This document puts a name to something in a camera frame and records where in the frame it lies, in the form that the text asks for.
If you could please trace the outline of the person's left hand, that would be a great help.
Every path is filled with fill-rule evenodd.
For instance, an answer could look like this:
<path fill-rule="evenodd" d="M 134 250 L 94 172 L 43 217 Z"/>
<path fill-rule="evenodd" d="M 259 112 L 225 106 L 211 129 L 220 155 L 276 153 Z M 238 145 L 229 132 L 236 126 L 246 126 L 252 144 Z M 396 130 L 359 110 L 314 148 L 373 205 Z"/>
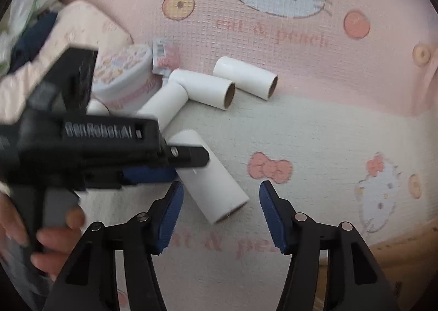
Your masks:
<path fill-rule="evenodd" d="M 21 246 L 29 244 L 26 228 L 8 195 L 7 187 L 1 183 L 1 257 L 6 256 L 6 244 L 14 240 Z M 85 214 L 80 206 L 70 209 L 65 215 L 65 225 L 40 229 L 37 240 L 48 249 L 35 252 L 31 263 L 39 270 L 49 274 L 55 281 L 63 265 L 82 236 Z"/>

